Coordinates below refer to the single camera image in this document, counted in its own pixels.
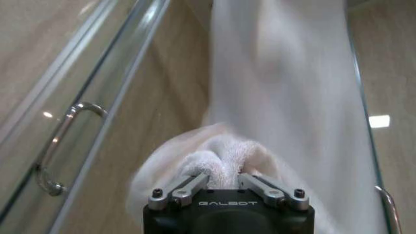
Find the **metal handle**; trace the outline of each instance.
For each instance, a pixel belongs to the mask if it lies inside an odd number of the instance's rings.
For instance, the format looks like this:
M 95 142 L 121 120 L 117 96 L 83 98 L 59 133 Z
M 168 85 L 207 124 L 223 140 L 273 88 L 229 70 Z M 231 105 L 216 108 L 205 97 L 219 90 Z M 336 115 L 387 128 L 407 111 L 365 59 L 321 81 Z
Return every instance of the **metal handle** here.
M 389 230 L 392 234 L 401 234 L 401 227 L 399 222 L 399 213 L 395 205 L 395 201 L 392 199 L 391 194 L 383 189 L 380 186 L 375 186 L 376 190 L 380 192 L 381 199 L 385 205 L 387 214 L 388 214 L 388 222 L 389 222 Z
M 79 104 L 72 106 L 65 114 L 64 121 L 59 125 L 55 135 L 48 145 L 45 146 L 43 153 L 40 155 L 40 158 L 37 160 L 37 163 L 36 163 L 35 170 L 36 170 L 37 184 L 51 196 L 60 195 L 63 191 L 65 190 L 65 187 L 61 183 L 56 182 L 51 178 L 47 164 L 56 151 L 59 143 L 63 140 L 67 134 L 67 131 L 73 123 L 73 119 L 76 118 L 77 114 L 84 110 L 92 111 L 103 118 L 105 118 L 107 116 L 107 111 L 99 105 L 91 104 L 88 102 L 80 102 Z

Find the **shower enclosure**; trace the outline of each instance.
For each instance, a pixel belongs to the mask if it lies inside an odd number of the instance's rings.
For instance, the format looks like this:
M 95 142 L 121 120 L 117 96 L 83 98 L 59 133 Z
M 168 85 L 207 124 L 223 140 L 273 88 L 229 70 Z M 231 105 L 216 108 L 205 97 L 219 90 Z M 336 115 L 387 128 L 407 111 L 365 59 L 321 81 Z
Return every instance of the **shower enclosure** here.
M 53 43 L 27 52 L 36 67 L 11 63 L 1 83 L 1 234 L 140 233 L 125 213 L 128 181 L 157 146 L 201 125 L 208 108 L 199 8 L 183 0 L 72 4 L 51 9 L 41 25 Z

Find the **shower door handle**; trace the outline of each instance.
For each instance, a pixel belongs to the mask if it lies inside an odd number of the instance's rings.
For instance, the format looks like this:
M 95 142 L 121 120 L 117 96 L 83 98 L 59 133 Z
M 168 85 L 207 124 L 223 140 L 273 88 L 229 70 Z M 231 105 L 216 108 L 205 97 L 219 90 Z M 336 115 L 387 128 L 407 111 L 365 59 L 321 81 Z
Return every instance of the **shower door handle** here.
M 51 195 L 57 196 L 65 191 L 65 187 L 61 183 L 56 182 L 48 173 L 48 162 L 49 159 L 56 151 L 59 143 L 61 142 L 67 131 L 73 123 L 73 120 L 81 111 L 92 111 L 96 113 L 101 118 L 107 117 L 107 111 L 103 109 L 101 106 L 88 103 L 80 102 L 79 104 L 73 105 L 69 110 L 67 111 L 64 121 L 59 125 L 56 132 L 53 134 L 52 139 L 49 140 L 48 144 L 41 151 L 40 158 L 36 163 L 35 172 L 36 172 L 36 180 L 37 184 L 41 189 Z
M 401 234 L 401 227 L 400 227 L 399 214 L 397 214 L 397 209 L 395 205 L 395 200 L 392 199 L 392 196 L 388 193 L 388 191 L 383 189 L 380 186 L 376 186 L 376 190 L 379 191 L 381 195 L 381 200 L 387 206 L 389 232 L 392 234 Z

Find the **beige tile wall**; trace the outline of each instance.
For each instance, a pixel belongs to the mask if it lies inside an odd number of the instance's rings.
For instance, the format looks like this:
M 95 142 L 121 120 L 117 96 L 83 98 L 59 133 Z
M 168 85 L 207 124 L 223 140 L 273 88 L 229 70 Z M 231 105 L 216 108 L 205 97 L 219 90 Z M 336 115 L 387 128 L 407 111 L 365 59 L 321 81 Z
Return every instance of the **beige tile wall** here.
M 125 213 L 128 182 L 157 146 L 197 128 L 208 106 L 208 33 L 171 1 L 63 233 L 140 233 Z
M 385 188 L 403 233 L 416 230 L 416 1 L 373 0 L 349 11 L 349 28 L 368 115 L 389 115 L 373 129 Z

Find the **glass panel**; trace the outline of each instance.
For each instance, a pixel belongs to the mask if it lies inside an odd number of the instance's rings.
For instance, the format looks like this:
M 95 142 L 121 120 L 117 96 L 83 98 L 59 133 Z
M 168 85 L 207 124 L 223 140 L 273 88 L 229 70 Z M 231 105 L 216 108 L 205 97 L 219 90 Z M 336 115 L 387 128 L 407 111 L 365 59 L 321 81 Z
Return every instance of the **glass panel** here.
M 60 56 L 68 47 L 69 52 L 64 58 L 57 57 L 61 61 L 52 63 L 41 77 L 52 73 L 41 91 L 36 93 L 32 90 L 27 96 L 31 103 L 23 111 L 24 115 L 12 127 L 1 127 L 1 233 L 44 233 L 53 222 L 67 195 L 51 197 L 40 189 L 31 168 L 52 140 L 52 133 L 63 122 L 68 108 L 79 102 L 96 64 L 103 60 L 103 51 L 109 48 L 135 3 L 135 0 L 100 3 L 93 18 L 85 21 L 87 29 L 83 26 L 79 30 L 83 33 L 76 45 L 71 47 L 69 42 Z M 79 114 L 48 162 L 51 177 L 67 187 L 73 183 L 101 124 L 103 120 L 91 112 Z
M 76 184 L 79 191 L 65 202 L 56 233 L 141 233 L 125 212 L 128 182 L 156 147 L 200 127 L 208 68 L 208 33 L 185 3 L 171 1 L 99 152 Z
M 0 2 L 0 126 L 99 5 L 99 0 Z

